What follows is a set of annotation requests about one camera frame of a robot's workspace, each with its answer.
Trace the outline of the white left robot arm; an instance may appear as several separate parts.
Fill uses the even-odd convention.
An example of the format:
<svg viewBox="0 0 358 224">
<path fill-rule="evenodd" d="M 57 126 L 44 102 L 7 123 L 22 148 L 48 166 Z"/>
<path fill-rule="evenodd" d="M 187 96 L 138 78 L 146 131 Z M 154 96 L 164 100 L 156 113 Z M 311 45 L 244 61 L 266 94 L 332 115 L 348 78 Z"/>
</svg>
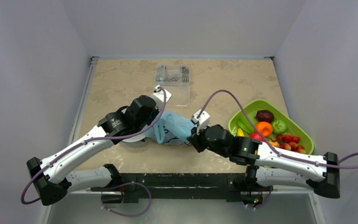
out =
<svg viewBox="0 0 358 224">
<path fill-rule="evenodd" d="M 123 140 L 138 140 L 160 119 L 170 95 L 158 91 L 141 95 L 129 106 L 108 113 L 88 133 L 58 153 L 27 161 L 30 181 L 21 193 L 22 204 L 41 201 L 44 206 L 62 200 L 68 193 L 83 190 L 122 188 L 122 177 L 112 164 L 86 171 L 75 168 Z"/>
</svg>

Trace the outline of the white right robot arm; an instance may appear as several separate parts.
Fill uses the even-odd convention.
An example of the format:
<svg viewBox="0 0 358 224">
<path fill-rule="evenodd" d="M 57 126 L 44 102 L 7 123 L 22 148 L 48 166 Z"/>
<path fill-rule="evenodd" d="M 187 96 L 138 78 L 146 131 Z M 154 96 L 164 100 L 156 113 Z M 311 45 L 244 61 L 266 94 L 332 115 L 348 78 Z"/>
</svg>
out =
<svg viewBox="0 0 358 224">
<path fill-rule="evenodd" d="M 286 185 L 311 189 L 326 198 L 340 198 L 339 161 L 335 153 L 291 152 L 250 137 L 233 136 L 220 125 L 200 131 L 194 127 L 187 140 L 199 153 L 207 149 L 237 165 L 256 166 L 256 172 L 243 177 L 243 184 L 249 190 Z"/>
</svg>

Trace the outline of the blue plastic bag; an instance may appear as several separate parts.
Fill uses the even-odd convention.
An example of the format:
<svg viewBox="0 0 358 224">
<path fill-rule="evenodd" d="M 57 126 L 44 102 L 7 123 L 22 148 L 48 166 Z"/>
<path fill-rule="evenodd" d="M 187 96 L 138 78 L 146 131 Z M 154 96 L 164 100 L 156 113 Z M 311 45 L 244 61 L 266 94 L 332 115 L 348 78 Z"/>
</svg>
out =
<svg viewBox="0 0 358 224">
<path fill-rule="evenodd" d="M 144 132 L 145 137 L 164 145 L 191 146 L 187 140 L 195 124 L 182 114 L 164 110 L 162 116 L 152 128 Z"/>
</svg>

